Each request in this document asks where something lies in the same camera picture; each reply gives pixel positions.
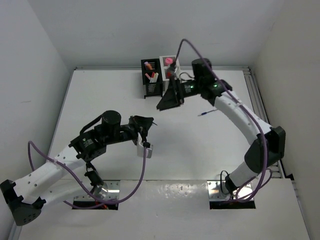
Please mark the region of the pink purple eraser block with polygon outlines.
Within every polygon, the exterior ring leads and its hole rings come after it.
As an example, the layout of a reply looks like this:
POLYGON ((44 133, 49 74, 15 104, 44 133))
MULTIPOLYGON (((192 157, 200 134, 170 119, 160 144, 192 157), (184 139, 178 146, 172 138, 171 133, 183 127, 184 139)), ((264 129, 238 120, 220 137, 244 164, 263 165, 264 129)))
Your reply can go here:
POLYGON ((165 57, 163 59, 163 64, 165 67, 170 66, 174 62, 172 57, 165 57))

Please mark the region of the black slotted pen holder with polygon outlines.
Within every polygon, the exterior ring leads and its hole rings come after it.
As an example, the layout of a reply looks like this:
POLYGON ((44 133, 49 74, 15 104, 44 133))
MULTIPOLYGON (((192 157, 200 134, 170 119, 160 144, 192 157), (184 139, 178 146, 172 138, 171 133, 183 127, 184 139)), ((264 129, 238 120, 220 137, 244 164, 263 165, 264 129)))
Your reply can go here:
POLYGON ((144 98, 155 96, 162 97, 163 79, 160 60, 158 58, 142 59, 141 72, 144 98))

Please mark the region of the red cap white marker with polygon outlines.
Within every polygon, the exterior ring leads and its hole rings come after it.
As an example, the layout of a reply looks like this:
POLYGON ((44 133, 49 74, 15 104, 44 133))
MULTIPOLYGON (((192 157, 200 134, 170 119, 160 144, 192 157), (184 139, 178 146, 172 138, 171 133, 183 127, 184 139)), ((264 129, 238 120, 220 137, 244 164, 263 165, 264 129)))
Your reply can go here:
POLYGON ((149 82, 150 83, 154 83, 154 76, 155 76, 155 72, 153 72, 152 74, 151 74, 151 80, 149 80, 149 82))

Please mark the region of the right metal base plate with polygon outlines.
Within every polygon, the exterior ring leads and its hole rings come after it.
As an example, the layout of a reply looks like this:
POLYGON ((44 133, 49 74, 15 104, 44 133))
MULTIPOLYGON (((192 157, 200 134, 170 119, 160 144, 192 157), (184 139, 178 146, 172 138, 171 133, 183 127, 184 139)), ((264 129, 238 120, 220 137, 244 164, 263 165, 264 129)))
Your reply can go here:
POLYGON ((238 199, 247 199, 253 192, 252 185, 248 183, 243 188, 238 188, 232 193, 225 187, 225 181, 208 180, 207 181, 208 198, 210 202, 224 202, 238 199))

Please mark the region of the red grip gel pen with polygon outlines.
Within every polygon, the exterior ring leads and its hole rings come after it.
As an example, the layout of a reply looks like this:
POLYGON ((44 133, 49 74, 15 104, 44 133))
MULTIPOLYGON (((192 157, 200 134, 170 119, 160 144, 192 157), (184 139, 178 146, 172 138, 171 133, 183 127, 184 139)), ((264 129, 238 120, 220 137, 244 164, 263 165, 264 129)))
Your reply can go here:
POLYGON ((170 66, 167 68, 167 78, 175 77, 176 76, 176 63, 173 62, 170 66))

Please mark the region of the blue ballpoint pen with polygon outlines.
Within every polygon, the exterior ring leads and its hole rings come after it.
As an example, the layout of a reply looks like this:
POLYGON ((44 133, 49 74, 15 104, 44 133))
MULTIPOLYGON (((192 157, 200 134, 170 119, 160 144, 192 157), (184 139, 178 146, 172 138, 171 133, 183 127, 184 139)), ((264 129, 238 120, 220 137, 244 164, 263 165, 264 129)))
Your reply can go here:
POLYGON ((215 111, 217 111, 216 108, 208 110, 208 111, 205 111, 205 112, 202 112, 202 113, 198 114, 197 117, 204 116, 204 115, 207 115, 207 114, 215 112, 215 111))

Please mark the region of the white slotted pen holder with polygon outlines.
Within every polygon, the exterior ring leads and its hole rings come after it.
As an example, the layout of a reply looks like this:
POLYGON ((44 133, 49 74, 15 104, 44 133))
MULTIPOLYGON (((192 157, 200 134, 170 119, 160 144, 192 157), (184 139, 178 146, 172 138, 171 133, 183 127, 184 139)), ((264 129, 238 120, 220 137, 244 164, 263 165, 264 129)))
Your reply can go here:
POLYGON ((169 86, 169 82, 170 82, 170 79, 168 78, 167 76, 167 68, 168 66, 164 66, 164 58, 173 58, 173 61, 176 62, 179 70, 177 72, 177 76, 180 74, 181 72, 181 66, 180 66, 180 62, 178 59, 176 59, 176 56, 175 55, 163 55, 163 56, 160 56, 159 57, 159 62, 160 62, 160 69, 161 69, 161 74, 162 74, 162 93, 165 94, 165 92, 167 91, 168 89, 168 86, 169 86))

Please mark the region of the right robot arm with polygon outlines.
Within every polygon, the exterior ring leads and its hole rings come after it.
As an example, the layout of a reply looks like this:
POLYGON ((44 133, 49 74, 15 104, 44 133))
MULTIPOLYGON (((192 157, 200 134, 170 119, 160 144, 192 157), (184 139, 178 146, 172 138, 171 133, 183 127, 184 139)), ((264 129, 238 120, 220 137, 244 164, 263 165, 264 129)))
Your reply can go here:
POLYGON ((223 194, 231 194, 258 175, 264 175, 269 166, 284 157, 286 132, 281 126, 273 127, 263 121, 243 104, 233 88, 218 79, 207 58, 198 58, 191 64, 194 78, 186 81, 178 77, 175 61, 166 67, 169 84, 156 108, 159 111, 177 108, 185 98, 200 95, 241 131, 250 147, 244 161, 220 184, 223 194))

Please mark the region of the orange cap highlighter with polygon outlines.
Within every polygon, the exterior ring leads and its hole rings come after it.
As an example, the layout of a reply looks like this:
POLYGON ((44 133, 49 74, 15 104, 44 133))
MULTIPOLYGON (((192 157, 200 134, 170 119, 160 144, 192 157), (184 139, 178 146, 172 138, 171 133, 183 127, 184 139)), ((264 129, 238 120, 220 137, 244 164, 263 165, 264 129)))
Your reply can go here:
POLYGON ((144 62, 144 66, 147 70, 150 70, 150 71, 153 70, 153 66, 148 61, 144 62))

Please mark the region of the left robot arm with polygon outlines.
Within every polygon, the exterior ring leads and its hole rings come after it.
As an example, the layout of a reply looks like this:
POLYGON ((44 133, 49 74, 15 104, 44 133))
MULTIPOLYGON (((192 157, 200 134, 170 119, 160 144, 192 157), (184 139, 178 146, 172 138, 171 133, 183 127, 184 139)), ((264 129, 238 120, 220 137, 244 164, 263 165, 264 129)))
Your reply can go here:
POLYGON ((131 141, 137 148, 142 164, 151 158, 153 145, 147 141, 154 123, 153 117, 131 116, 128 124, 121 124, 122 117, 115 110, 107 110, 85 125, 79 135, 70 141, 59 154, 51 158, 41 152, 32 141, 27 148, 34 148, 46 163, 17 180, 5 180, 0 184, 4 200, 17 226, 34 221, 44 207, 64 202, 84 191, 97 204, 118 205, 131 198, 137 188, 125 198, 102 198, 98 194, 104 186, 92 160, 103 155, 109 145, 131 141))

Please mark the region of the metal base plate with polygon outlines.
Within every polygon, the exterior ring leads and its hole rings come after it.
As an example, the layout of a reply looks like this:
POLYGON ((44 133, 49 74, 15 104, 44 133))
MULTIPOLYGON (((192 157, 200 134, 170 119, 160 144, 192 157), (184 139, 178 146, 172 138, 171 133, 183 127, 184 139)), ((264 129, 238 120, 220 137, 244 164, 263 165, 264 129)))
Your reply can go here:
POLYGON ((248 183, 243 188, 238 188, 232 193, 225 187, 225 181, 208 180, 207 181, 208 198, 210 202, 224 202, 238 199, 247 199, 253 192, 252 185, 248 183))
POLYGON ((92 194, 105 201, 118 200, 120 195, 120 183, 118 181, 104 181, 103 184, 93 188, 92 194))

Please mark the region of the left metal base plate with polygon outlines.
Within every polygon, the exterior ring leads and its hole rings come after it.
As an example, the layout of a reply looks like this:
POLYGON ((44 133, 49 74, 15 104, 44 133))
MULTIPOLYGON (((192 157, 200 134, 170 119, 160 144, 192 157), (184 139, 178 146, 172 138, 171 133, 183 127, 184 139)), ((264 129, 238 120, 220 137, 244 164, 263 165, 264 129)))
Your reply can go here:
POLYGON ((118 200, 120 195, 120 183, 118 181, 104 181, 103 184, 93 188, 92 194, 105 201, 118 200))

